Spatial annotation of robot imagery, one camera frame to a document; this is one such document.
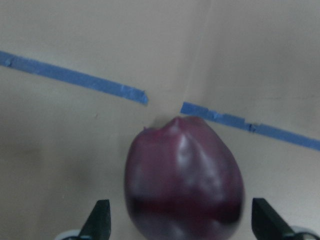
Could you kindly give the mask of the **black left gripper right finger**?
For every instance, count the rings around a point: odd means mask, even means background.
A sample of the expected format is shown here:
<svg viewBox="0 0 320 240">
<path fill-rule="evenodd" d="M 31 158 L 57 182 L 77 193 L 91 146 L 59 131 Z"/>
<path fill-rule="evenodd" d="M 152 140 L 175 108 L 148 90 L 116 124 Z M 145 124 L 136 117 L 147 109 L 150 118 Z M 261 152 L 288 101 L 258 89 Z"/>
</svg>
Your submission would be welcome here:
<svg viewBox="0 0 320 240">
<path fill-rule="evenodd" d="M 264 198 L 252 199 L 251 229 L 257 240 L 300 239 Z"/>
</svg>

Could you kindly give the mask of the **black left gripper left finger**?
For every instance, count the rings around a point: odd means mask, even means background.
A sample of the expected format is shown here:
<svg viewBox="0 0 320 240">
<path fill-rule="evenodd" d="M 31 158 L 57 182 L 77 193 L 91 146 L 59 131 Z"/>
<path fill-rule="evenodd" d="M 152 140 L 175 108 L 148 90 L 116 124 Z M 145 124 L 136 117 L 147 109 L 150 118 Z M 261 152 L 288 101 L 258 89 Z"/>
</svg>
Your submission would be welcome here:
<svg viewBox="0 0 320 240">
<path fill-rule="evenodd" d="M 108 199 L 98 200 L 81 228 L 78 240 L 108 240 L 111 236 L 111 209 Z"/>
</svg>

